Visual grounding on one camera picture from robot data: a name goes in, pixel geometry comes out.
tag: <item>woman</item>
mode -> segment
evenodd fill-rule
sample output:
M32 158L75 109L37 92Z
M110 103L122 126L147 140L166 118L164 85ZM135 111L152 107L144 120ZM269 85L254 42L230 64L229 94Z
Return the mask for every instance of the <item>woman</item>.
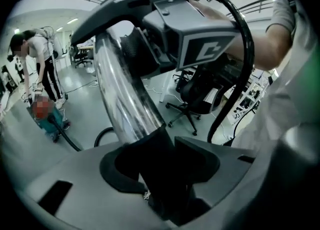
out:
M65 103L65 99L62 98L60 90L57 86L55 78L55 67L53 58L53 46L51 42L37 34L35 31L25 31L19 34L15 34L10 41L10 49L13 55L20 57L23 66L23 74L25 76L24 85L26 95L29 95L29 73L26 65L26 56L29 55L36 59L36 70L38 72L38 89L44 87L45 91L49 95L49 98L55 101L55 105L58 109ZM53 83L57 99L51 89L48 79L48 73Z

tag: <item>person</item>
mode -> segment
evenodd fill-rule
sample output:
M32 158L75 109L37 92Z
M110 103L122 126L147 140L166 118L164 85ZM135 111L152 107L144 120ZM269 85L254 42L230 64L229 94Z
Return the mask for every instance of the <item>person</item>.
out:
M199 2L190 3L210 19L229 21L220 12ZM232 147L257 152L260 144L278 140L291 127L319 120L316 118L319 112L311 110L318 110L316 106L308 107L307 104L313 102L306 96L310 94L308 92L312 85L308 88L297 85L302 76L305 76L306 69L311 72L311 63L317 59L318 39L299 0L276 0L265 35L252 37L255 68L276 68L291 50L287 55L290 56L288 64L279 78L268 87L253 120L231 144ZM235 38L225 53L243 60L244 47L241 36Z
M22 83L25 79L24 79L24 70L23 70L23 67L22 67L22 63L21 61L19 60L19 58L16 59L16 62L15 62L15 70L18 72L20 78L21 78L21 81L20 83Z
M60 109L65 99L62 98L60 90L58 88L56 77L55 77L55 67L54 67L54 57L53 57L53 46L45 37L37 34L35 31L24 31L22 33L15 34L10 41L10 49L13 55L20 57L23 67L23 74L25 77L24 85L26 95L29 96L29 73L26 65L26 56L36 58L36 70L38 72L38 83L37 89L45 89L49 98L55 102L55 105ZM51 82L55 89L57 99L51 89L50 82L48 79L48 74L50 76Z
M2 69L2 81L9 93L12 93L13 89L10 85L9 73L5 69Z

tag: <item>floor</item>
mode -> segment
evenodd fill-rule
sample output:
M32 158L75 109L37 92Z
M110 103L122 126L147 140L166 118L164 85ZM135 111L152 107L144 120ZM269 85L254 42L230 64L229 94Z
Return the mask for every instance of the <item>floor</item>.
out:
M59 72L60 83L66 92L69 92L68 101L61 112L71 121L70 128L66 131L72 141L82 149L92 148L96 136L106 127L111 127L111 123L104 108L100 90L98 87L91 87L96 79L89 67L67 67ZM159 75L151 80L145 80L149 95L157 105L166 123L173 119L179 112L173 108L167 109L166 102L180 104L179 94L175 91L172 80L164 102L160 103L159 98L164 76ZM53 144L44 132L35 124L26 110L26 105L17 99L15 95L11 99L12 107L2 120L1 145L3 160L9 175L17 189L24 189L34 178L50 169L60 160L75 152L66 141L60 137L58 143ZM172 128L167 127L167 131L174 140L175 136L189 136L199 140L206 140L209 128L214 121L212 114L203 115L201 120L195 119L198 128L198 136L192 135L192 126L186 117L177 120ZM231 135L232 126L227 119L223 122L215 133L212 142L222 144ZM107 134L101 140L101 144L108 144L116 141L114 133Z

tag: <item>office chair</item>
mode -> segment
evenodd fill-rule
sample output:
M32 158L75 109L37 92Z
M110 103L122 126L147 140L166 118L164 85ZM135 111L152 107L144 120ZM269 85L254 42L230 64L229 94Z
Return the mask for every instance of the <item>office chair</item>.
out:
M79 53L79 49L77 46L74 46L73 49L74 49L74 57L73 58L74 58L74 62L75 62L75 66L74 66L75 68L77 66L79 66L80 64L83 64L84 66L86 66L85 64L87 64L87 63L92 64L92 62L89 61L88 54L86 52Z
M168 127L172 127L176 120L185 115L194 129L192 134L197 136L198 131L191 115L195 115L197 120L200 120L201 114L208 114L215 110L221 103L223 94L236 84L242 66L242 61L232 60L226 54L216 60L214 67L212 63L198 66L191 80L180 87L180 95L184 103L179 106L172 103L165 105L166 108L173 107L181 111L169 122Z

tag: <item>bag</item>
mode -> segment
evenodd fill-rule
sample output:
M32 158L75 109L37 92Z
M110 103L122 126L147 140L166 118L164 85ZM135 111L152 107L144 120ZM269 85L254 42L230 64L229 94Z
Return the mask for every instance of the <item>bag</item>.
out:
M63 54L62 48L58 37L56 36L55 30L51 26L42 27L39 29L34 29L35 32L43 36L50 42L53 46L53 56L55 59L60 58Z

